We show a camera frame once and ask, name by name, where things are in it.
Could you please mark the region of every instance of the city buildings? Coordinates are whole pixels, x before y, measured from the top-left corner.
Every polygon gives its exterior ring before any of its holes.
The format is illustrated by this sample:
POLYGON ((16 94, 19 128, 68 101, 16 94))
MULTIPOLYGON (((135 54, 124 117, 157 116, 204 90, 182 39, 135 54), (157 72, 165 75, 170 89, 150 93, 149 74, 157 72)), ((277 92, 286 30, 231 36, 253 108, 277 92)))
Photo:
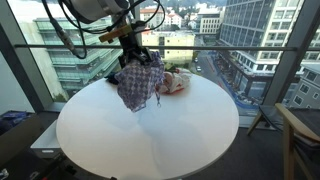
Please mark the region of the city buildings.
MULTIPOLYGON (((227 1, 221 27, 221 46, 285 46, 299 15, 303 0, 227 1)), ((312 46, 319 46, 319 32, 312 46)), ((250 97, 263 97, 281 57, 279 51, 220 51, 238 91, 250 97)), ((319 53, 307 53, 303 63, 319 60, 319 53)), ((303 67, 292 83, 299 81, 303 67)), ((292 84, 285 99, 290 99, 292 84)))
MULTIPOLYGON (((71 40, 76 45, 82 45, 79 30, 71 25, 65 18, 56 19, 60 26, 70 35, 71 40)), ((48 18, 37 18, 34 20, 37 31, 41 35, 42 41, 46 45, 62 45, 62 41, 57 36, 53 26, 48 18)), ((90 25, 83 25, 83 28, 96 29, 106 27, 111 24, 111 18, 104 18, 90 25)), ((86 45, 102 44, 98 35, 84 33, 86 45)), ((118 57, 121 55, 120 49, 87 49, 87 57, 78 59, 68 49, 46 49, 45 58, 41 61, 51 63, 54 68, 54 75, 58 76, 58 80, 63 90, 71 97, 73 94, 84 88, 91 82, 104 77, 118 66, 118 57)), ((78 49, 80 56, 83 54, 82 49, 78 49)))
POLYGON ((202 8, 197 17, 199 33, 217 34, 223 21, 225 7, 202 8))
MULTIPOLYGON (((142 21, 148 20, 155 12, 156 12, 156 8, 154 7, 140 9, 140 20, 142 21)), ((155 16, 152 19, 150 19, 150 21, 148 22, 148 26, 150 28, 158 26, 161 23, 163 16, 164 16, 164 12, 160 8, 158 12, 155 14, 155 16)), ((163 30, 164 28, 165 28, 165 24, 162 24, 159 28, 157 28, 157 30, 163 30)))
POLYGON ((304 73, 293 93, 289 107, 320 108, 320 64, 305 64, 304 73))
MULTIPOLYGON (((142 34, 143 46, 194 46, 195 35, 192 31, 151 32, 142 34)), ((193 50, 160 49, 165 62, 177 64, 190 63, 193 50)))
POLYGON ((164 20, 164 24, 166 26, 171 26, 173 24, 177 25, 179 28, 181 28, 181 24, 182 24, 182 17, 175 13, 174 11, 166 14, 165 20, 164 20))

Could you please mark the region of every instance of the window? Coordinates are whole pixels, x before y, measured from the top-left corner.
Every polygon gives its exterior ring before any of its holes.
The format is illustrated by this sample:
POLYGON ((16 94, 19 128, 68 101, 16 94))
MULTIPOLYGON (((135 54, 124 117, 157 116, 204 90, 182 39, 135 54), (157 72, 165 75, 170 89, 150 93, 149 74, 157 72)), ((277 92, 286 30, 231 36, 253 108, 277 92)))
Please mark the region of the window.
POLYGON ((275 38, 276 38, 276 33, 269 33, 267 40, 275 40, 275 38))
POLYGON ((316 60, 318 57, 319 53, 310 53, 309 58, 310 60, 316 60))
POLYGON ((270 59, 277 59, 279 53, 270 53, 270 59))
POLYGON ((319 35, 319 33, 316 33, 316 34, 313 36, 313 40, 317 40, 317 39, 318 39, 318 35, 319 35))
POLYGON ((305 93, 305 94, 308 93, 309 89, 310 89, 309 86, 306 86, 304 84, 302 84, 301 87, 300 87, 300 91, 305 93))
POLYGON ((289 29, 291 22, 282 22, 280 29, 289 29))
POLYGON ((283 16, 284 11, 276 11, 274 18, 275 19, 281 19, 283 16))
POLYGON ((313 94, 313 98, 314 98, 314 99, 317 99, 317 98, 318 98, 318 96, 319 96, 319 94, 318 94, 318 93, 314 93, 314 94, 313 94))
POLYGON ((282 46, 282 43, 274 43, 273 46, 274 46, 274 47, 281 47, 281 46, 282 46))
POLYGON ((259 71, 263 70, 263 66, 264 66, 263 64, 259 64, 257 67, 257 70, 259 70, 259 71))
POLYGON ((262 59, 267 59, 269 57, 269 53, 262 53, 261 58, 262 59))
POLYGON ((273 65, 267 65, 266 71, 272 71, 273 65))
POLYGON ((299 3, 299 0, 290 0, 288 7, 296 7, 299 3))
POLYGON ((288 10, 288 11, 285 13, 284 18, 285 18, 285 19, 292 19, 293 15, 294 15, 294 11, 293 11, 293 10, 288 10))
POLYGON ((271 29, 279 29, 280 26, 280 22, 273 22, 271 24, 271 29))
POLYGON ((314 81, 316 77, 317 77, 317 74, 310 71, 306 78, 309 79, 310 81, 314 81))
POLYGON ((277 36, 277 40, 284 40, 286 38, 287 33, 279 33, 277 36))
POLYGON ((296 96, 296 97, 294 98, 294 102, 297 103, 299 106, 300 106, 300 104, 302 103, 302 101, 303 101, 303 99, 302 99, 301 97, 299 97, 299 96, 296 96))
POLYGON ((278 6, 278 7, 286 7, 288 1, 289 1, 289 0, 280 0, 280 1, 277 1, 277 6, 278 6))

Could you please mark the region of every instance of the road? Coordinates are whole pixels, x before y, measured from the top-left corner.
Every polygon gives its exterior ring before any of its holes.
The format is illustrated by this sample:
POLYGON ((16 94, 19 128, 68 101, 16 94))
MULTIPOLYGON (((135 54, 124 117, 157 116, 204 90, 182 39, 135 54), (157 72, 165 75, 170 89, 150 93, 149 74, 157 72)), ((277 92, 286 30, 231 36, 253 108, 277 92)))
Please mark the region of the road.
MULTIPOLYGON (((210 81, 216 83, 219 85, 222 89, 224 89, 231 98, 233 96, 231 95, 231 92, 229 89, 225 86, 224 82, 222 81, 220 74, 218 75, 218 71, 215 69, 215 66, 212 64, 211 55, 208 54, 209 51, 203 50, 200 51, 198 54, 198 62, 193 62, 193 66, 200 66, 202 71, 200 72, 204 78, 209 79, 210 81)), ((257 110, 254 109, 245 109, 242 107, 237 106, 239 115, 243 116, 255 116, 257 114, 257 110)))

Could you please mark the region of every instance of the table top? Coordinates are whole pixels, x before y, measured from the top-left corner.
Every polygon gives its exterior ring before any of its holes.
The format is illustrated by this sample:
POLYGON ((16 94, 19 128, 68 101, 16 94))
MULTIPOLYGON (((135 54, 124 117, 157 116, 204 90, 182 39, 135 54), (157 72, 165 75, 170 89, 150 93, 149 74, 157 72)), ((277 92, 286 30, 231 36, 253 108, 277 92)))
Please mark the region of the table top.
POLYGON ((57 138, 85 170, 119 180, 177 179, 221 157, 239 126, 238 110, 215 83, 193 75, 178 93, 156 96, 133 113, 104 79, 85 87, 62 109, 57 138))

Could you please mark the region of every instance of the plaid cloth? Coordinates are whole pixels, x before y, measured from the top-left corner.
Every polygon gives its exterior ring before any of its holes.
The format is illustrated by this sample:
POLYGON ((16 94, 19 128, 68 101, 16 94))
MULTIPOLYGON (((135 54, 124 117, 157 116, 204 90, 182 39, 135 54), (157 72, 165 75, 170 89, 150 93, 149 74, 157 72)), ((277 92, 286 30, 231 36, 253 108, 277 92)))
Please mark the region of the plaid cloth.
POLYGON ((116 80, 119 81, 118 94, 132 112, 146 107, 146 101, 155 92, 155 86, 161 84, 163 80, 164 64, 160 53, 151 52, 151 54, 152 60, 147 65, 141 65, 138 60, 132 60, 115 75, 116 80))

